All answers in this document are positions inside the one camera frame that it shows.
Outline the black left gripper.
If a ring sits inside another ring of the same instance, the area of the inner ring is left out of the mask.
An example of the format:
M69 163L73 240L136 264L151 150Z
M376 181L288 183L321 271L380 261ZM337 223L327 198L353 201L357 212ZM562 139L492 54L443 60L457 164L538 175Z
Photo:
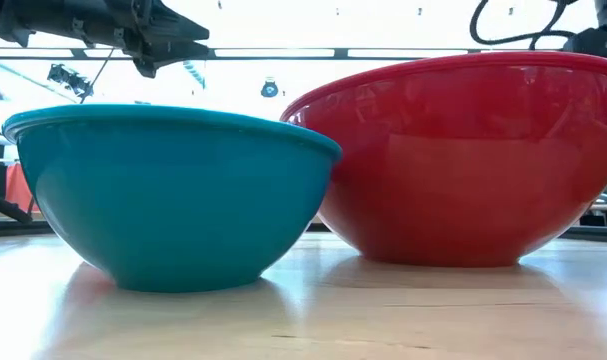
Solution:
M31 0L30 28L118 48L131 56L139 73L153 78L159 68L206 58L209 48L197 42L154 43L148 34L183 40L207 40L207 28L180 15L162 0Z

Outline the black ceiling-mounted device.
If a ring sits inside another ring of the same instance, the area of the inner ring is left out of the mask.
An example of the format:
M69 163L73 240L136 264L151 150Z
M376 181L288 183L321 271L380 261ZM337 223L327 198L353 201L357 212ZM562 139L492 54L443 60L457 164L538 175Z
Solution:
M92 82L64 64L52 64L47 79L71 90L77 97L85 98L94 94Z

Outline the teal plastic bowl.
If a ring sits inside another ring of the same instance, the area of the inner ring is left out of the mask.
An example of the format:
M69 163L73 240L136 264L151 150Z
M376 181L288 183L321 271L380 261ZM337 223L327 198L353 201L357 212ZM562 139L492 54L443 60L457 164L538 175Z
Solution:
M2 131L54 232L143 292L256 281L307 229L341 156L302 127L172 106L49 107Z

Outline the orange cloth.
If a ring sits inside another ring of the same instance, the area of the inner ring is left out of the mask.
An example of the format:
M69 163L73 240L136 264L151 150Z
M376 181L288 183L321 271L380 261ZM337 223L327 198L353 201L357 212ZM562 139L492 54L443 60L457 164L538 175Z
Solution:
M36 202L31 206L32 194L20 164L13 164L7 167L5 198L9 202L17 204L25 212L29 209L32 209L33 212L40 211Z

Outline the black slanted bar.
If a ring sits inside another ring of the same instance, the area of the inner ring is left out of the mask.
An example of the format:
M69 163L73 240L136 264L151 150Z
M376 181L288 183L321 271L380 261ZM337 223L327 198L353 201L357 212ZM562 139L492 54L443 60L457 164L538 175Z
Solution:
M21 210L17 204L8 202L0 197L0 213L6 215L20 223L29 224L33 221L29 213Z

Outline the red plastic bowl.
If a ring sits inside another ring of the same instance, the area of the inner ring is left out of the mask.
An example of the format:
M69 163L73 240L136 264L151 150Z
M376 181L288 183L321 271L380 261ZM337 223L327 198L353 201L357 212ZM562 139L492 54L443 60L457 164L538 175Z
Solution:
M340 145L319 215L370 260L509 266L607 186L607 59L594 55L395 64L316 88L281 118Z

